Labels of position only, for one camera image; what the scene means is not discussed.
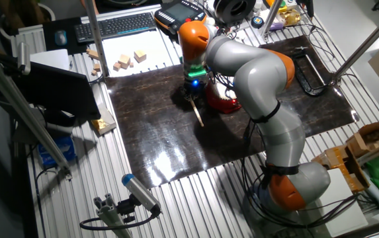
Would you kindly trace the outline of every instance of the wooden block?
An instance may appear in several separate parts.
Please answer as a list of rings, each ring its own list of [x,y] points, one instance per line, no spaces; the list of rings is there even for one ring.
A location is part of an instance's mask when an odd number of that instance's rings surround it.
[[[115,63],[113,66],[112,66],[113,70],[115,71],[118,71],[120,68],[121,68],[121,65],[119,63]]]
[[[130,64],[130,57],[127,55],[121,55],[118,62],[121,64],[123,69],[127,69]]]
[[[99,60],[98,52],[94,50],[89,50],[88,52],[89,57],[93,58],[94,60]]]
[[[147,59],[147,54],[143,50],[136,50],[135,51],[135,60],[138,63],[141,63],[142,61]]]
[[[96,63],[96,64],[94,65],[94,70],[95,70],[96,72],[101,72],[101,65],[99,65],[99,63]]]

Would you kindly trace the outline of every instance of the dark wooden board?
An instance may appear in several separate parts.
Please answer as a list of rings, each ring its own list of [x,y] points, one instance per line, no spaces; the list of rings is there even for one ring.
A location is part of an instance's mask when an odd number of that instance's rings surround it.
[[[288,48],[301,46],[299,44],[311,47],[303,39],[285,41],[292,44]],[[284,46],[267,47],[284,53]],[[321,63],[318,56],[310,57],[315,63]],[[317,68],[329,74],[323,65]],[[201,128],[190,103],[177,90],[183,84],[181,65],[110,78],[106,83],[130,167],[147,187],[246,156],[242,136],[249,117],[244,109],[221,114],[201,97],[196,101],[205,124]],[[330,88],[320,97],[311,97],[294,80],[278,99],[283,106],[298,113],[307,136],[355,121],[338,87]],[[254,133],[248,154],[261,151],[261,138]]]

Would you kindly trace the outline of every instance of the black keyboard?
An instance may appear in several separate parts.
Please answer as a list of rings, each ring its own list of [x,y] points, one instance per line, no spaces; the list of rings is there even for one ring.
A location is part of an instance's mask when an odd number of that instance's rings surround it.
[[[141,13],[98,22],[101,38],[127,36],[149,30],[155,30],[155,22],[151,13]],[[77,42],[93,42],[94,38],[89,23],[75,26]]]

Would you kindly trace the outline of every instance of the black monitor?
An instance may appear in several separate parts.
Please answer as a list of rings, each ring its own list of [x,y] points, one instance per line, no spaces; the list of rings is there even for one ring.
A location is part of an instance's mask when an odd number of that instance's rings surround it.
[[[0,55],[0,60],[17,66],[17,58]],[[101,117],[86,75],[31,62],[29,75],[12,78],[29,103],[84,120]]]

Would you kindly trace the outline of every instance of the computer mouse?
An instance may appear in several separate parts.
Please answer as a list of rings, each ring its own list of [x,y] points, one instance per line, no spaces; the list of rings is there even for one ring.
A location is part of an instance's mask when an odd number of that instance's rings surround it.
[[[55,41],[57,46],[65,46],[67,44],[67,37],[65,36],[65,30],[58,30],[55,34]]]

